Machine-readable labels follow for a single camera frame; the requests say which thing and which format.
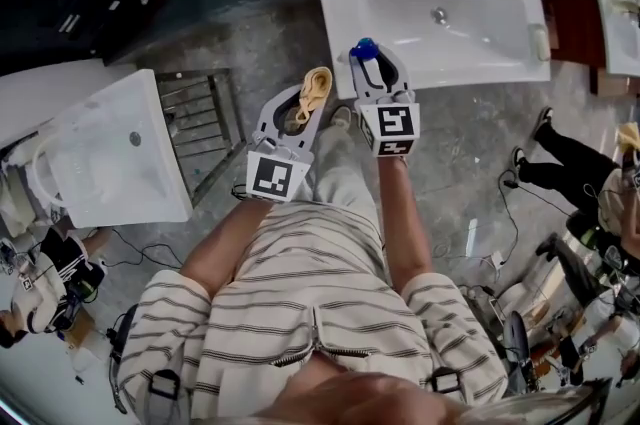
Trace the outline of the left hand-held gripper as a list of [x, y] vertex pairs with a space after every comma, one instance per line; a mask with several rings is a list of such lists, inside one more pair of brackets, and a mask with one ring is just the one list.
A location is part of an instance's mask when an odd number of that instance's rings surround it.
[[280, 203], [293, 199], [313, 163], [312, 145], [330, 93], [330, 86], [297, 84], [264, 104], [248, 151], [245, 187], [250, 197]]

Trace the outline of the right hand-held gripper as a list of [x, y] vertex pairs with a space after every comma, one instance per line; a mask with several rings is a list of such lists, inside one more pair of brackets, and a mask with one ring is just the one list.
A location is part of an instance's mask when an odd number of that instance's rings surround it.
[[[375, 60], [387, 93], [373, 98]], [[415, 92], [408, 90], [408, 70], [388, 47], [379, 46], [376, 58], [349, 55], [353, 86], [358, 100], [355, 110], [359, 129], [376, 158], [406, 157], [420, 138], [420, 108]]]

